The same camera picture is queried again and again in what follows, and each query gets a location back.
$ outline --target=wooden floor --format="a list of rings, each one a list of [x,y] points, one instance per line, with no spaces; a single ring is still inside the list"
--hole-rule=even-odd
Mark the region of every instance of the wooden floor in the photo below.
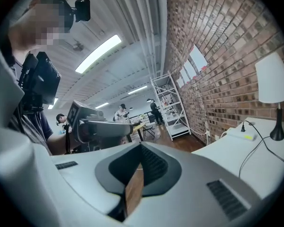
[[[175,138],[171,141],[169,134],[164,125],[154,126],[155,138],[153,138],[149,133],[146,133],[145,141],[153,142],[161,145],[166,145],[179,150],[193,152],[202,148],[204,145],[198,141],[194,136],[185,135]],[[132,136],[133,142],[139,141],[138,134]],[[143,190],[143,169],[139,165],[132,179],[130,180],[128,186],[125,189],[127,213],[130,215],[134,209],[138,206],[141,194]]]

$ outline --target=white cord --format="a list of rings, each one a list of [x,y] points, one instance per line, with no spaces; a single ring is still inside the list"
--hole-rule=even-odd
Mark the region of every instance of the white cord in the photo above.
[[[222,133],[222,135],[220,136],[220,138],[222,138],[223,135],[227,133],[227,131],[224,131],[224,132]]]
[[[190,130],[192,130],[193,132],[195,132],[196,134],[199,134],[199,135],[205,135],[206,134],[206,132],[203,134],[201,134],[201,133],[198,133],[198,132],[196,132],[196,131],[194,131],[192,128],[190,128]]]

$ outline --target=black camera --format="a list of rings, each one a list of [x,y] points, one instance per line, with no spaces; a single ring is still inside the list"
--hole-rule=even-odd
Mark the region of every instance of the black camera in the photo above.
[[[53,105],[61,75],[45,52],[37,57],[29,54],[23,63],[19,86],[25,92],[21,100],[24,114],[43,110],[43,104]]]
[[[76,0],[74,14],[76,22],[90,20],[90,1],[89,0]]]

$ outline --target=person in black clothing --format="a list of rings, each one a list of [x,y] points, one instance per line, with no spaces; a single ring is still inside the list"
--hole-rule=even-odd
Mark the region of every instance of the person in black clothing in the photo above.
[[[151,100],[151,113],[156,117],[157,124],[162,124],[163,123],[162,115],[158,111],[158,107],[155,104],[155,100],[153,100],[153,99]]]
[[[54,41],[71,29],[73,21],[71,7],[66,0],[31,0],[16,23],[9,26],[6,20],[0,30],[0,50],[15,81],[16,64],[23,64],[31,50],[53,45]],[[53,135],[43,111],[22,115],[21,124],[30,140],[43,145],[50,155],[66,152],[65,134]],[[21,131],[15,115],[10,119],[8,127]],[[79,144],[70,134],[71,149]]]

